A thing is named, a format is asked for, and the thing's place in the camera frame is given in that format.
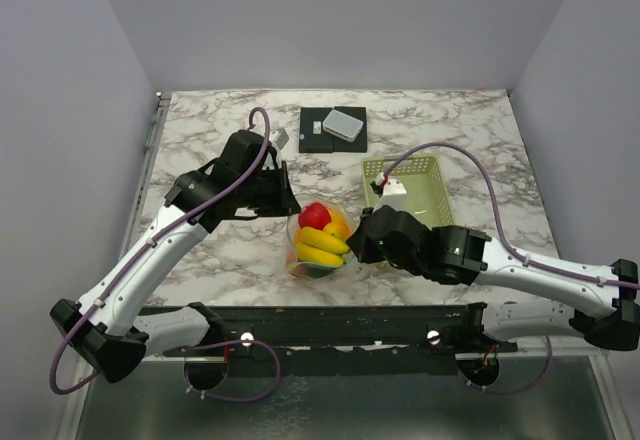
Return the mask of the clear zip top bag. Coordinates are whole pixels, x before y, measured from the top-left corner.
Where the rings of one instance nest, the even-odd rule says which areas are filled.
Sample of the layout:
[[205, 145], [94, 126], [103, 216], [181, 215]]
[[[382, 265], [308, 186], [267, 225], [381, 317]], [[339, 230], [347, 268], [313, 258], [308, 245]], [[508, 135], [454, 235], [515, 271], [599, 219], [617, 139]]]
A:
[[346, 240], [355, 223], [338, 203], [317, 197], [298, 199], [301, 213], [286, 222], [285, 267], [299, 279], [337, 274], [355, 260]]

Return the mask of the pale green plastic basket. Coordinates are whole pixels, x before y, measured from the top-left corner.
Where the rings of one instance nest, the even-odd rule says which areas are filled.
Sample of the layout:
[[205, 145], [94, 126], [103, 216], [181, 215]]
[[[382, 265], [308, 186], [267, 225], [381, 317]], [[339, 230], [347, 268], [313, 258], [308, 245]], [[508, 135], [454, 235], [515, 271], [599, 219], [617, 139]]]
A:
[[[396, 161], [396, 157], [369, 157], [361, 162], [367, 207], [377, 207], [381, 198], [371, 183]], [[406, 195], [399, 207], [429, 228], [456, 223], [440, 164], [434, 155], [414, 155], [403, 160], [390, 175], [390, 184], [401, 183]]]

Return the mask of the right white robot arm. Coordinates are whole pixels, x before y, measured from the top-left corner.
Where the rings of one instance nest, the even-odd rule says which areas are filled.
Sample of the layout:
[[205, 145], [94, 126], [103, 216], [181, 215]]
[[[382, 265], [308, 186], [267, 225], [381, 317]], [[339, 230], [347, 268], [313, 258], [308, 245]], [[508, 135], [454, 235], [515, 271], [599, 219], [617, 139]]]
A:
[[498, 286], [536, 296], [525, 304], [486, 307], [459, 327], [461, 343], [481, 351], [526, 336], [574, 336], [613, 351], [639, 346], [638, 266], [534, 257], [484, 232], [456, 225], [429, 228], [388, 205], [367, 208], [347, 244], [363, 264], [387, 262], [442, 285]]

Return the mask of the yellow orange mango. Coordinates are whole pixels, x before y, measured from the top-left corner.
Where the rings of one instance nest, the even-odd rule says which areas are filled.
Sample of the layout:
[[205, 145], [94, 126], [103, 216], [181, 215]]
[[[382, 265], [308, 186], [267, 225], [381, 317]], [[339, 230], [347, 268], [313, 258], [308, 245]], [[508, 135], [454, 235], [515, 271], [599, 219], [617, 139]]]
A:
[[323, 231], [331, 236], [346, 241], [351, 235], [351, 230], [345, 218], [336, 211], [330, 210], [330, 222], [327, 223]]

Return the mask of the red apple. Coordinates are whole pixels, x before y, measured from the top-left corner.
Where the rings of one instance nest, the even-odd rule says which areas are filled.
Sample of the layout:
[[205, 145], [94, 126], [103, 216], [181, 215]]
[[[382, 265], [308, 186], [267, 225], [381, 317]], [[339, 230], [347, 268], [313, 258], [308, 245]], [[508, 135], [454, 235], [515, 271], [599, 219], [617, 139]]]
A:
[[312, 202], [306, 205], [298, 216], [300, 228], [313, 228], [323, 230], [332, 220], [329, 209], [320, 202]]

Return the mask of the yellow banana bunch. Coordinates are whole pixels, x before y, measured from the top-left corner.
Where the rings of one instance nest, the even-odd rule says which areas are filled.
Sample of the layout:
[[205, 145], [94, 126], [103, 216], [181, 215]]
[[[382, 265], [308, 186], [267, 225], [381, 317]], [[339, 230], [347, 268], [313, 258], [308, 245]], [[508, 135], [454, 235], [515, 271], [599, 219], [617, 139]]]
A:
[[294, 239], [297, 258], [302, 262], [328, 267], [341, 267], [350, 252], [348, 245], [339, 238], [313, 228], [302, 228]]

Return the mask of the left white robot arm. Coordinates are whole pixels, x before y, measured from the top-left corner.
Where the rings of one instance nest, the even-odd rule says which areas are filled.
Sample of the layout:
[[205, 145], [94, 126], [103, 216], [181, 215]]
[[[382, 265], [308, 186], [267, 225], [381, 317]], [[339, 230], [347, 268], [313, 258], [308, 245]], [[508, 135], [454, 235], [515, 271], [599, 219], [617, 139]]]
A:
[[50, 316], [64, 344], [110, 383], [126, 378], [142, 359], [180, 347], [206, 355], [224, 338], [222, 320], [191, 303], [142, 317], [140, 311], [174, 266], [224, 221], [289, 217], [300, 212], [281, 150], [288, 136], [239, 130], [219, 157], [176, 178], [137, 243], [109, 274], [76, 301], [60, 299]]

